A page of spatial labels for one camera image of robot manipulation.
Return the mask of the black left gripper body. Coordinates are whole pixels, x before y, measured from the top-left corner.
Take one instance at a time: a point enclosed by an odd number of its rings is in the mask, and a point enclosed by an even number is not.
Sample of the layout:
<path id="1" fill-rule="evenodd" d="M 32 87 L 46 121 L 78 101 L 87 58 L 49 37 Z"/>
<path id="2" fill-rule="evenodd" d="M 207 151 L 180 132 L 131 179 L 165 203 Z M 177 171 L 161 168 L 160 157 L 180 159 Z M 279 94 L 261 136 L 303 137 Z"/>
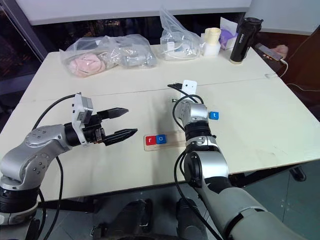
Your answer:
<path id="1" fill-rule="evenodd" d="M 88 123 L 84 124 L 83 134 L 86 141 L 90 144 L 100 144 L 105 139 L 105 130 L 101 123 L 103 121 L 99 112 L 92 115 Z"/>

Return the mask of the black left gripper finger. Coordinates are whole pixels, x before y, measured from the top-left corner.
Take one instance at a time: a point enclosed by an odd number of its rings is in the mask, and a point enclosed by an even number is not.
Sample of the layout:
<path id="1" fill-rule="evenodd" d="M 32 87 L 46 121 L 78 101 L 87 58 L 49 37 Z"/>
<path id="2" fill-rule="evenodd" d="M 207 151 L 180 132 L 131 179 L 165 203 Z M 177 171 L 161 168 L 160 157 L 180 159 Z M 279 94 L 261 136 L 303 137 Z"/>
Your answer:
<path id="1" fill-rule="evenodd" d="M 128 129 L 122 129 L 119 131 L 114 132 L 111 135 L 107 135 L 104 138 L 104 144 L 106 146 L 110 146 L 119 142 L 122 142 L 131 136 L 133 136 L 138 131 L 137 128 L 128 128 Z"/>
<path id="2" fill-rule="evenodd" d="M 118 118 L 126 113 L 128 113 L 129 110 L 126 108 L 122 108 L 122 107 L 115 107 L 115 108 L 111 108 L 111 109 L 106 109 L 106 110 L 102 110 L 102 111 L 98 111 L 96 114 L 102 119 L 114 119 L 114 118 Z"/>

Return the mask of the smartphone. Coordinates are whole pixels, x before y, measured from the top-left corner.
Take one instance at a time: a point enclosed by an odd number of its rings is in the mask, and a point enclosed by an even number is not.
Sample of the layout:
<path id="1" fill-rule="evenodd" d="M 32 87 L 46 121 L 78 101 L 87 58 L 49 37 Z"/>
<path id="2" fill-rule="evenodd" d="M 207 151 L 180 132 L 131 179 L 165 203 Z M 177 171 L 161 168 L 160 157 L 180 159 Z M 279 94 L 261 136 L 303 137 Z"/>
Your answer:
<path id="1" fill-rule="evenodd" d="M 278 54 L 277 52 L 275 52 L 274 50 L 266 47 L 265 45 L 261 44 L 261 43 L 257 43 L 255 45 L 255 48 L 257 50 L 260 50 L 264 55 L 270 57 L 271 59 L 275 60 L 275 61 L 280 61 L 283 59 L 283 56 Z"/>

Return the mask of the wooden letter tray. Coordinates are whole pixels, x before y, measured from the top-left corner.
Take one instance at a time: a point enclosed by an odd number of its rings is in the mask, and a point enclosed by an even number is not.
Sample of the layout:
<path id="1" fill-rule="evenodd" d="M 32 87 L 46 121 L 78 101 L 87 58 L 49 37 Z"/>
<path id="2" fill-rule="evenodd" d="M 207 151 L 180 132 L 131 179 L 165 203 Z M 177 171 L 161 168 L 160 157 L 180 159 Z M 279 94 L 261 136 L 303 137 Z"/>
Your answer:
<path id="1" fill-rule="evenodd" d="M 146 146 L 145 137 L 146 136 L 157 136 L 157 135 L 166 135 L 167 143 Z M 185 133 L 183 131 L 155 133 L 155 134 L 145 135 L 143 137 L 143 144 L 144 144 L 144 150 L 146 152 L 159 151 L 159 150 L 165 149 L 165 148 L 182 148 L 186 144 L 186 138 L 185 138 Z"/>

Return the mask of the person's bare hand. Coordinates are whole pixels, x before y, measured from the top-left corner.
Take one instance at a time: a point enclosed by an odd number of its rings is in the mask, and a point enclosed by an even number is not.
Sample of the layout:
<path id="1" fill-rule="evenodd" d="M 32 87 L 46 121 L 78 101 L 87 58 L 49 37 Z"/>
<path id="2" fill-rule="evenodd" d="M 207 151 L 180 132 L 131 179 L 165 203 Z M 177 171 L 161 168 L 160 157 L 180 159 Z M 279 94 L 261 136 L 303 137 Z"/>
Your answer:
<path id="1" fill-rule="evenodd" d="M 281 55 L 283 60 L 287 57 L 287 54 L 289 52 L 289 48 L 284 44 L 277 45 L 275 48 L 273 48 L 273 50 L 277 54 Z"/>

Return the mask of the pink soft item in bag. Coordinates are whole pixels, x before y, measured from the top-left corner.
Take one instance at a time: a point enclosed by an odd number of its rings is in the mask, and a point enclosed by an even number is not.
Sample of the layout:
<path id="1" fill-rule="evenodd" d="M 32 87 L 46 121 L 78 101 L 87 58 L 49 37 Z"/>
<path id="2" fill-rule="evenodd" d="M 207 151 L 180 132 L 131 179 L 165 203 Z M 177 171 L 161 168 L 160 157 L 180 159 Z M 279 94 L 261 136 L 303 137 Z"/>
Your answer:
<path id="1" fill-rule="evenodd" d="M 70 72 L 78 77 L 88 77 L 103 72 L 105 63 L 96 54 L 88 53 L 76 57 L 68 64 Z"/>

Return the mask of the large clear plastic bag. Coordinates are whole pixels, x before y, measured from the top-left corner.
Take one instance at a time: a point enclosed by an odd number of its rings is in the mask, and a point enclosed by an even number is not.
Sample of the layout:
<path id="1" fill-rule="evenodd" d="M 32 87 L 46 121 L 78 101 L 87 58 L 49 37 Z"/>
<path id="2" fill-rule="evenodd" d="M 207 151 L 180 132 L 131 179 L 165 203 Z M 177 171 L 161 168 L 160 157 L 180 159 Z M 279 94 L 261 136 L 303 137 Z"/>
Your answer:
<path id="1" fill-rule="evenodd" d="M 97 55 L 105 64 L 105 70 L 102 72 L 116 66 L 130 69 L 153 68 L 157 65 L 157 58 L 151 49 L 149 41 L 140 34 L 129 34 L 118 37 L 107 35 L 101 37 L 82 37 L 71 44 L 66 50 L 61 49 L 59 54 L 61 63 L 70 74 L 72 73 L 68 68 L 69 63 L 84 54 Z"/>

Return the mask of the dark rounded shape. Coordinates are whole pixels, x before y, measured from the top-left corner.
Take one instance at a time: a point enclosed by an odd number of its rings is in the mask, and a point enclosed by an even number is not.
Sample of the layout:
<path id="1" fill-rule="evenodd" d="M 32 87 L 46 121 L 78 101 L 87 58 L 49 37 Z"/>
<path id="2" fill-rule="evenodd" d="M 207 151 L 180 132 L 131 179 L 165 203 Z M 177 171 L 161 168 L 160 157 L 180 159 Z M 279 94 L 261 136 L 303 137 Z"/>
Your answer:
<path id="1" fill-rule="evenodd" d="M 205 225 L 182 198 L 176 203 L 176 219 L 179 240 L 208 240 Z"/>
<path id="2" fill-rule="evenodd" d="M 128 203 L 107 226 L 98 240 L 147 240 L 152 225 L 153 202 L 147 198 Z"/>

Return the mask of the tall clear plastic bag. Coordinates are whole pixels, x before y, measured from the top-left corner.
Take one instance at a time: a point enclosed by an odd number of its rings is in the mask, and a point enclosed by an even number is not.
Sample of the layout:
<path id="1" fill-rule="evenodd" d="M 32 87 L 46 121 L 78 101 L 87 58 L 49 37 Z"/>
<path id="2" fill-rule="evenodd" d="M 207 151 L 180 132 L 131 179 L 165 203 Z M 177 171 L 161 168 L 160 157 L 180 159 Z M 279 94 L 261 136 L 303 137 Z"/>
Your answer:
<path id="1" fill-rule="evenodd" d="M 162 34 L 160 37 L 159 55 L 166 61 L 193 60 L 202 52 L 201 38 L 187 30 L 164 7 L 159 11 Z M 175 49 L 167 51 L 167 42 L 175 42 Z"/>

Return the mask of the white foam block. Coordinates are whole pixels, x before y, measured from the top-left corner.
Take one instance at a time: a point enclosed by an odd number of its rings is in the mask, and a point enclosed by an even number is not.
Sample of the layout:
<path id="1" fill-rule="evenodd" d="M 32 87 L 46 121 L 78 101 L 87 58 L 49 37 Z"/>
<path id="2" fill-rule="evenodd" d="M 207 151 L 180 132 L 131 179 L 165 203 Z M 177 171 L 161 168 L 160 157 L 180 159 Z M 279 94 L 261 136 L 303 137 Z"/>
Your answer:
<path id="1" fill-rule="evenodd" d="M 221 44 L 218 42 L 216 44 L 209 44 L 207 42 L 203 45 L 203 53 L 204 57 L 216 57 L 220 52 Z"/>

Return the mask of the cream tape roll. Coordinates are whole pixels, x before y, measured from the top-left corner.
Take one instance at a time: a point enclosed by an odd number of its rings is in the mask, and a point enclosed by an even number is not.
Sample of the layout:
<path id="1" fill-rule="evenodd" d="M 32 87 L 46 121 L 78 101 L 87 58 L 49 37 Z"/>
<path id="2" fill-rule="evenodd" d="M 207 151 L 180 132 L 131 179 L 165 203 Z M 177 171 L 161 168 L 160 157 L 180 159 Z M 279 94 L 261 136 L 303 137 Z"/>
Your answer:
<path id="1" fill-rule="evenodd" d="M 218 45 L 221 35 L 221 29 L 217 27 L 206 28 L 204 32 L 204 41 L 208 45 Z"/>

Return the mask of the white purple tissue pack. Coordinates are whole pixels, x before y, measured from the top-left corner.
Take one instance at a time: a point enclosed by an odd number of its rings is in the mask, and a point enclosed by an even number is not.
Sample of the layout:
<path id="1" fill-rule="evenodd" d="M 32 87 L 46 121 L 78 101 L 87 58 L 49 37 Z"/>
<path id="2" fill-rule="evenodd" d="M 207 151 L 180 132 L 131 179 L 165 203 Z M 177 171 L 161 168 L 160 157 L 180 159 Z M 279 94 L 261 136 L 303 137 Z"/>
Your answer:
<path id="1" fill-rule="evenodd" d="M 236 22 L 227 20 L 226 18 L 220 18 L 220 38 L 219 42 L 223 50 L 232 49 L 235 45 L 238 33 L 238 24 Z"/>

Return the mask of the black thermos bottle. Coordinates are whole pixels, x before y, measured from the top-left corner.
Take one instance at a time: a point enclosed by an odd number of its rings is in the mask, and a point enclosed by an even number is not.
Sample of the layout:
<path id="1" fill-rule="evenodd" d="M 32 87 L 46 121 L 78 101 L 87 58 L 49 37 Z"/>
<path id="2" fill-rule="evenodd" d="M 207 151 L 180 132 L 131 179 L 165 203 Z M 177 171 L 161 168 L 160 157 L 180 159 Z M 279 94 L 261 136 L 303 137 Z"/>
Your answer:
<path id="1" fill-rule="evenodd" d="M 233 46 L 230 62 L 240 64 L 246 58 L 249 48 L 252 46 L 257 33 L 262 28 L 263 19 L 244 17 L 238 27 L 238 35 Z"/>

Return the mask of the dark metal window post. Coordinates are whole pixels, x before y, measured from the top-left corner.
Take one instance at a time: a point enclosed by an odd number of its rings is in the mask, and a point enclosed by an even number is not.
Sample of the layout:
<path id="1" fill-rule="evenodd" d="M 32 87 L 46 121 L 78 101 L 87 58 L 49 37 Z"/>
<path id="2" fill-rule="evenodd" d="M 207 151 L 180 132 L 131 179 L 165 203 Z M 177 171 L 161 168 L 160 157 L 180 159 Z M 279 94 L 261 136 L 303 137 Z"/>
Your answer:
<path id="1" fill-rule="evenodd" d="M 28 18 L 16 0 L 0 0 L 0 8 L 5 12 L 24 42 L 31 49 L 36 58 L 42 63 L 48 51 L 36 35 Z"/>

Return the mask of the black table frame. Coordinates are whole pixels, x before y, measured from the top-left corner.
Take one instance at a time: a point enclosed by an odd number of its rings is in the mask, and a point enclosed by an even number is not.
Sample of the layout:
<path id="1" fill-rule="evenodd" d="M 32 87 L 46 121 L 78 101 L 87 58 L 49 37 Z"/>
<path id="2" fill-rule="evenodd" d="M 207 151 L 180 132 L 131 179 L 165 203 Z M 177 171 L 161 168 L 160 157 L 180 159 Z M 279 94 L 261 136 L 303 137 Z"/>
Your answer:
<path id="1" fill-rule="evenodd" d="M 280 174 L 284 171 L 289 171 L 294 180 L 304 182 L 307 179 L 302 166 L 300 164 L 293 164 L 281 167 L 274 167 L 268 169 L 257 170 L 251 173 L 235 173 L 230 174 L 228 179 L 233 186 L 244 188 L 248 185 L 257 183 L 269 177 Z"/>

